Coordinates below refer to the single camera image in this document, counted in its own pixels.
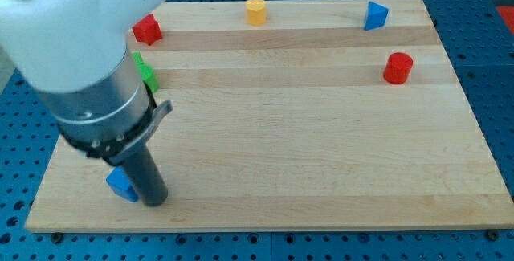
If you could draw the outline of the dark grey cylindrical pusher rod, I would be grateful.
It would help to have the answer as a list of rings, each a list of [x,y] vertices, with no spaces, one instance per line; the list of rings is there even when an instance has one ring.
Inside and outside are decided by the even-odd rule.
[[[159,206],[168,197],[168,188],[146,146],[121,163],[121,169],[146,206]]]

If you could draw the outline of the silver flange with black clamp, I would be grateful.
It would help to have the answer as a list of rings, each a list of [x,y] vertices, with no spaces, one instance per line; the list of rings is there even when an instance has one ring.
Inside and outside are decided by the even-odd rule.
[[[142,152],[173,110],[168,100],[155,103],[128,52],[117,68],[86,88],[37,93],[72,147],[113,166]]]

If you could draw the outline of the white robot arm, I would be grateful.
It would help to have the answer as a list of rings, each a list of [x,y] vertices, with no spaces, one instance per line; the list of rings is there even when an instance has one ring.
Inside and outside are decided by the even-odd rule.
[[[165,0],[1,0],[1,44],[69,145],[123,169],[141,201],[168,188],[147,142],[171,113],[157,104],[126,35]]]

